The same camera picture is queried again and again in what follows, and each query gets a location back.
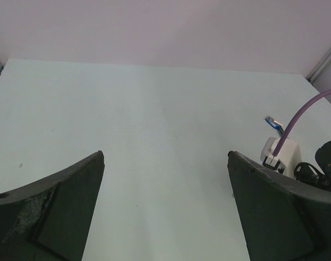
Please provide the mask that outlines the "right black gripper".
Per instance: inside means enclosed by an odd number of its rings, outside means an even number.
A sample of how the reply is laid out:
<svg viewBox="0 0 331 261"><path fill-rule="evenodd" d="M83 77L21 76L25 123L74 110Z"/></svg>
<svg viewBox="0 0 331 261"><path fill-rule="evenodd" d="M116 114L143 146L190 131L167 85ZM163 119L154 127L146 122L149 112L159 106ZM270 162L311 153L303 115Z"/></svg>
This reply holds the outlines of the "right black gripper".
<svg viewBox="0 0 331 261"><path fill-rule="evenodd" d="M296 165L294 176L302 183L331 192L331 141L316 151L315 160L321 170L310 163L301 162Z"/></svg>

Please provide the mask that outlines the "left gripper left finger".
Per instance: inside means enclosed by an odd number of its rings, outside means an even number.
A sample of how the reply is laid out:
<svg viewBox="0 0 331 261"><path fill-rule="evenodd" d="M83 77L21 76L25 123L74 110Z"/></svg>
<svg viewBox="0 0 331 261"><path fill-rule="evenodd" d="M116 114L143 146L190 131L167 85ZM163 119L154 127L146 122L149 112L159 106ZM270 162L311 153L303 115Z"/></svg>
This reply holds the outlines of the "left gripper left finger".
<svg viewBox="0 0 331 261"><path fill-rule="evenodd" d="M0 260L82 260L103 173L97 151L0 193Z"/></svg>

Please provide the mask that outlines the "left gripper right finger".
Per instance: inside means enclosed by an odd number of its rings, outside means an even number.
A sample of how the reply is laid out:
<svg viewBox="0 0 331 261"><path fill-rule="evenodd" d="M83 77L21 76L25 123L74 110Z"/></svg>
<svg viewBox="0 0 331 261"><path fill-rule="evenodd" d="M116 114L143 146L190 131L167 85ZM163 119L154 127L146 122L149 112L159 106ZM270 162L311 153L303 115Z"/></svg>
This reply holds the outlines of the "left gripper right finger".
<svg viewBox="0 0 331 261"><path fill-rule="evenodd" d="M250 260L331 260L331 192L236 151L228 172Z"/></svg>

